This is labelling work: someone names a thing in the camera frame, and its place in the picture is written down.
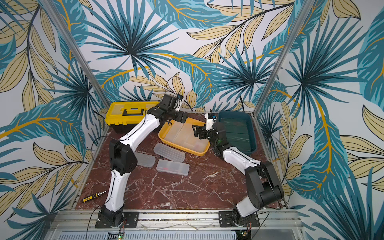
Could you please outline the clear pencil case top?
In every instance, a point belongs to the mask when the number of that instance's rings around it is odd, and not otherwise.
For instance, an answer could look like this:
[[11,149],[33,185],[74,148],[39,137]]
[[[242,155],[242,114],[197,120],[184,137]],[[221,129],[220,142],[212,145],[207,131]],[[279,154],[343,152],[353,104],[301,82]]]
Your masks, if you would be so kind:
[[177,138],[179,132],[181,131],[184,124],[179,122],[174,122],[169,128],[168,133],[165,135],[164,139],[168,142],[174,143]]

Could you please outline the teal plastic tray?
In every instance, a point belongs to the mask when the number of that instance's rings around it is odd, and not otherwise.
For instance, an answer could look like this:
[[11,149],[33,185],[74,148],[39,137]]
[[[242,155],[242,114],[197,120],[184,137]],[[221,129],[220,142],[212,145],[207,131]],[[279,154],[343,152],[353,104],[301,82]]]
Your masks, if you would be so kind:
[[257,150],[252,118],[244,112],[219,112],[218,119],[226,127],[228,141],[242,153],[251,155]]

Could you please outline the yellow plastic tray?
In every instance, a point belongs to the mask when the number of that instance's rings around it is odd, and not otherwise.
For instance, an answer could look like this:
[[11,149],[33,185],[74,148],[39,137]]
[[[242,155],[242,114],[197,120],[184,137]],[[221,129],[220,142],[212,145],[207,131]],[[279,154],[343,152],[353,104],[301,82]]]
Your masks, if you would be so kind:
[[[192,119],[192,118],[188,118],[187,121],[186,121],[186,123],[187,123],[187,124],[192,124],[192,125],[197,125],[197,126],[204,126],[204,124],[205,124],[205,123],[203,123],[203,122],[201,122],[201,121],[199,121],[199,120],[195,120],[195,119]],[[201,157],[201,156],[204,156],[204,155],[206,154],[206,152],[209,150],[210,147],[207,147],[205,152],[198,153],[198,152],[195,152],[195,151],[193,151],[193,150],[191,150],[191,149],[181,147],[181,146],[177,145],[176,143],[171,143],[171,142],[166,141],[166,140],[164,139],[164,137],[165,137],[165,135],[168,133],[169,128],[170,128],[171,125],[169,125],[169,124],[164,124],[163,127],[161,128],[161,130],[159,131],[158,136],[159,136],[160,140],[161,140],[163,143],[165,143],[165,144],[167,144],[167,145],[169,145],[169,146],[171,146],[171,147],[174,147],[174,148],[176,148],[176,149],[179,149],[179,150],[181,150],[181,151],[184,151],[184,152],[187,152],[187,153],[196,155],[196,156],[200,156],[200,157]]]

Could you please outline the clear pencil case labelled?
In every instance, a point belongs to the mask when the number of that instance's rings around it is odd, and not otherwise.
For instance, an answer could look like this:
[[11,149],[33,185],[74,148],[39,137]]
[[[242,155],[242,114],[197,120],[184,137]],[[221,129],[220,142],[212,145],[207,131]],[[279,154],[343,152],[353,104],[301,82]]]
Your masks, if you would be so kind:
[[193,132],[192,128],[184,130],[184,132],[183,132],[183,140],[184,140],[183,147],[192,150],[194,138],[196,138],[196,137],[194,136],[194,132]]

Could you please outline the yellow black toolbox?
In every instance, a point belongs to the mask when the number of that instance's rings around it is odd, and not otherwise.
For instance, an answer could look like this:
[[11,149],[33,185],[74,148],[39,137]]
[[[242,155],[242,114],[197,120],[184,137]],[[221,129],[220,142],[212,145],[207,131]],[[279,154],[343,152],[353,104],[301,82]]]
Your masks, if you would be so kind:
[[114,102],[110,105],[105,123],[116,133],[126,134],[144,119],[147,110],[157,104],[157,101]]

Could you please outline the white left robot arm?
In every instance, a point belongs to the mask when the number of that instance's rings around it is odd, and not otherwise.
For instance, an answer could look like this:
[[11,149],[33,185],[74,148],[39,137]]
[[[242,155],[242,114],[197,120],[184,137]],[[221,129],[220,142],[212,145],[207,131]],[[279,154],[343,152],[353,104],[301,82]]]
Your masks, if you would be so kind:
[[124,223],[124,194],[128,178],[138,164],[135,151],[141,142],[155,129],[172,120],[185,123],[188,113],[180,111],[184,97],[181,94],[165,94],[159,104],[144,111],[144,118],[119,140],[111,140],[111,184],[106,202],[102,205],[99,219],[112,228]]

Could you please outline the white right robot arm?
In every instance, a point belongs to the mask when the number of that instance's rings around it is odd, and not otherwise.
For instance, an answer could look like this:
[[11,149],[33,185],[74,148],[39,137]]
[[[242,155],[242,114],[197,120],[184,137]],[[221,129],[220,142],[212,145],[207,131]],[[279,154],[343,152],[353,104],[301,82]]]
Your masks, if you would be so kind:
[[217,156],[245,175],[247,196],[236,204],[236,214],[245,218],[284,198],[285,193],[273,164],[255,160],[232,146],[222,123],[193,125],[192,128],[196,138],[207,139]]

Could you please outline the clear ribbed pencil case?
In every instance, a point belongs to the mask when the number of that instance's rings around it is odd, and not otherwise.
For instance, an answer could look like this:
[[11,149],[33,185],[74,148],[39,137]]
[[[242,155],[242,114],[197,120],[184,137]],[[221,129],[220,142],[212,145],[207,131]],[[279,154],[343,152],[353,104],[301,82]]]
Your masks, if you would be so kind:
[[155,145],[154,153],[170,161],[178,162],[178,163],[183,163],[186,158],[186,155],[184,152],[178,151],[174,148],[171,148],[161,143],[158,143]]

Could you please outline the clear pencil case pink inside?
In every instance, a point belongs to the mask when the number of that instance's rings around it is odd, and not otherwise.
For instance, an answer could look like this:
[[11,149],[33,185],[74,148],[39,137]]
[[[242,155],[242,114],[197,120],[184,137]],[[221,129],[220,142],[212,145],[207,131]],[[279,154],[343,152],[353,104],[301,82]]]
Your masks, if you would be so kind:
[[175,175],[187,176],[189,174],[189,164],[178,163],[167,160],[159,160],[156,170]]

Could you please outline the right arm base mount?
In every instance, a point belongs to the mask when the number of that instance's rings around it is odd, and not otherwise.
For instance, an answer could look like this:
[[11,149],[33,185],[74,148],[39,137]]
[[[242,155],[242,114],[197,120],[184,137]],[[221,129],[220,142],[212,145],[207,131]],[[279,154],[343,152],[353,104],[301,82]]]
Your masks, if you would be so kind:
[[253,228],[260,226],[259,216],[257,213],[252,213],[247,217],[242,217],[236,209],[233,209],[232,211],[219,211],[218,215],[221,228]]

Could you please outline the aluminium front rail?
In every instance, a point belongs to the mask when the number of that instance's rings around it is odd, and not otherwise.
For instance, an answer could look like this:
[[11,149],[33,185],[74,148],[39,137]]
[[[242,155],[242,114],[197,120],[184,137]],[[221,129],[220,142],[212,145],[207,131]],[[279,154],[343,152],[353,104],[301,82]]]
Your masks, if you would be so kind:
[[125,228],[96,228],[91,211],[62,211],[48,229],[46,240],[306,240],[295,210],[261,210],[256,222],[231,227],[224,210],[134,210]]

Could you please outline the left aluminium frame post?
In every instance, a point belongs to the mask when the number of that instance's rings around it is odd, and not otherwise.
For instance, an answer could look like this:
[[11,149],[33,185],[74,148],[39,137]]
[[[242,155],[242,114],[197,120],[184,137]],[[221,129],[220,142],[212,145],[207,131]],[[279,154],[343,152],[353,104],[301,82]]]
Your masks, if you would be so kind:
[[63,37],[64,41],[67,43],[70,52],[84,71],[84,74],[90,81],[95,92],[99,95],[101,102],[106,108],[109,108],[111,102],[106,98],[105,94],[103,93],[101,86],[99,85],[94,73],[92,72],[92,69],[87,63],[85,57],[83,56],[78,44],[76,43],[71,33],[71,27],[74,23],[71,22],[69,12],[65,9],[63,1],[59,1],[59,3],[65,11],[64,17],[62,17],[59,10],[56,8],[54,1],[42,0],[40,1],[40,3],[42,4],[43,8],[47,11],[48,16],[50,17],[54,25],[57,27],[57,30]]

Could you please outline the aluminium frame post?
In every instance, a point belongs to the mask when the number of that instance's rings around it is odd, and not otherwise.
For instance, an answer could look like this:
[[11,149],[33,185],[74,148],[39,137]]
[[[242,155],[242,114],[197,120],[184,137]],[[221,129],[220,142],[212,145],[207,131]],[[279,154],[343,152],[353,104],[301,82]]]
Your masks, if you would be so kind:
[[276,61],[276,64],[275,64],[275,66],[274,66],[274,68],[273,68],[273,70],[272,70],[272,72],[268,78],[268,81],[266,82],[266,84],[263,88],[263,92],[262,92],[262,94],[258,100],[258,103],[255,107],[255,110],[253,112],[253,116],[255,118],[261,112],[263,103],[268,98],[268,93],[274,84],[275,78],[277,77],[278,72],[281,69],[285,58],[289,54],[289,52],[290,52],[290,50],[291,50],[291,48],[292,48],[292,46],[296,40],[296,37],[299,35],[301,27],[305,23],[306,17],[310,13],[311,7],[313,6],[314,2],[315,2],[314,0],[303,2],[303,6],[302,6],[300,12],[298,13],[296,20],[293,23],[293,28],[287,36],[286,42],[285,42],[285,44],[284,44],[284,46],[283,46],[283,48],[279,54],[279,57]]
[[62,17],[59,10],[56,8],[54,1],[42,0],[40,1],[40,3],[42,4],[43,8],[47,11],[48,16],[50,17],[54,25],[57,27],[57,30],[63,37],[64,41],[67,43],[70,52],[84,71],[84,74],[90,81],[95,92],[99,95],[101,102],[106,108],[109,108],[111,102],[106,98],[105,94],[103,93],[101,86],[99,85],[94,73],[92,72],[92,69],[87,63],[85,57],[83,56],[78,44],[76,43],[71,33],[71,27],[74,23],[71,22],[69,12],[65,9],[63,1],[59,1],[59,3],[65,11],[64,17]]

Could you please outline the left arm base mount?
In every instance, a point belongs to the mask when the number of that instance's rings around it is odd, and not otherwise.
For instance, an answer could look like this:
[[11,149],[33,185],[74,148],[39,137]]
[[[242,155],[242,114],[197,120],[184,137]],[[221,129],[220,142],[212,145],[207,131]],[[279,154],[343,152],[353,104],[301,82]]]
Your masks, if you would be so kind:
[[98,214],[96,229],[135,229],[139,220],[139,212],[121,212],[114,215]]

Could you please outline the right aluminium frame post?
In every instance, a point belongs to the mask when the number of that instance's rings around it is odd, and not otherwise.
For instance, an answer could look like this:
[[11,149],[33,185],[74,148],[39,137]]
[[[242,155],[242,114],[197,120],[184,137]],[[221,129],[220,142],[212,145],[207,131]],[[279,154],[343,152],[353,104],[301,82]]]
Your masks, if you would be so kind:
[[292,46],[296,40],[296,37],[299,35],[301,27],[305,23],[306,17],[310,13],[311,7],[313,6],[314,2],[315,2],[314,0],[303,2],[303,6],[302,6],[300,12],[298,13],[296,20],[293,23],[293,28],[287,36],[286,42],[285,42],[285,44],[284,44],[284,46],[283,46],[283,48],[279,54],[279,57],[276,61],[276,64],[275,64],[275,66],[274,66],[274,68],[273,68],[273,70],[272,70],[272,72],[268,78],[268,81],[266,82],[266,84],[263,88],[263,92],[262,92],[262,94],[258,100],[258,103],[255,107],[255,110],[253,112],[253,116],[255,118],[261,112],[263,103],[268,98],[268,93],[274,84],[275,78],[277,77],[278,72],[281,69],[285,58],[289,54],[289,52],[290,52],[290,50],[291,50],[291,48],[292,48]]

